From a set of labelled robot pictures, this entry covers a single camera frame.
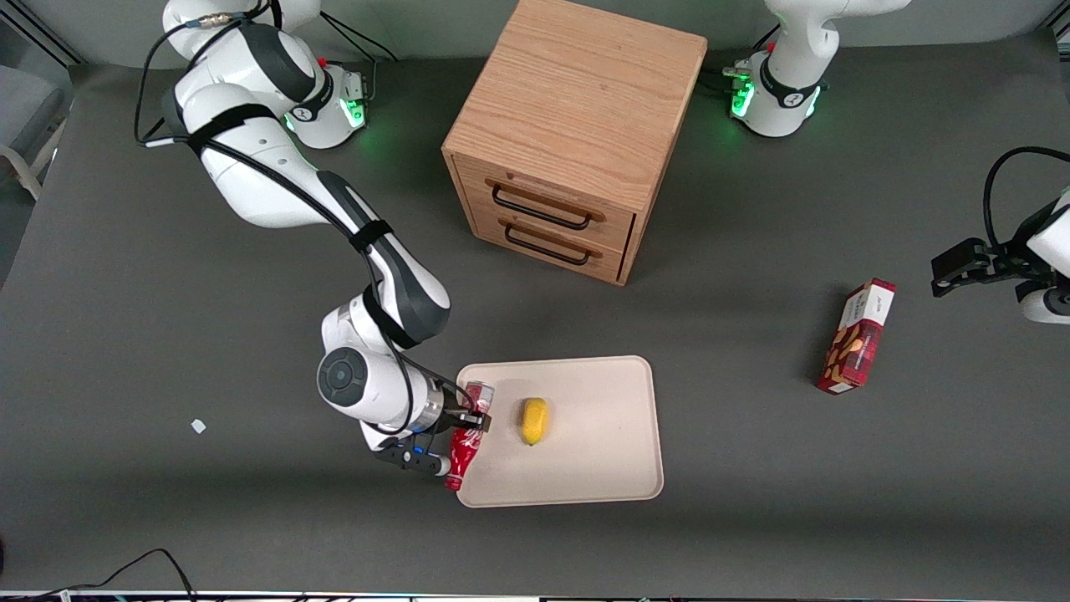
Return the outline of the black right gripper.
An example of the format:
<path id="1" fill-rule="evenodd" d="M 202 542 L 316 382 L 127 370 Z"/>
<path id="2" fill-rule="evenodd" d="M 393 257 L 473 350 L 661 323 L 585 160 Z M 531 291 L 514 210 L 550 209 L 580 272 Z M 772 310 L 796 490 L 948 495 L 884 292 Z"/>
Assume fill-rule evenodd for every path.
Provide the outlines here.
<path id="1" fill-rule="evenodd" d="M 431 428 L 431 434 L 439 435 L 446 433 L 457 426 L 462 431 L 476 431 L 486 433 L 492 425 L 492 417 L 487 408 L 467 410 L 462 408 L 457 400 L 445 400 L 444 406 L 439 414 L 435 425 Z"/>

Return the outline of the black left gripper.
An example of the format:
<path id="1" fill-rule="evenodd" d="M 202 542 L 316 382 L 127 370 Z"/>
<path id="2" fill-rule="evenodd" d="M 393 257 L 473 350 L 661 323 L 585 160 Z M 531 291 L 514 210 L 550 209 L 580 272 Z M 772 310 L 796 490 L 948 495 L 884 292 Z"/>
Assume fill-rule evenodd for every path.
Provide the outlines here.
<path id="1" fill-rule="evenodd" d="M 1025 218 L 1012 237 L 997 245 L 1002 267 L 1029 281 L 1055 281 L 1056 211 L 1040 209 Z M 968 237 L 936 256 L 932 271 L 932 297 L 943 298 L 960 287 L 961 271 L 985 271 L 990 267 L 990 248 L 985 241 Z"/>

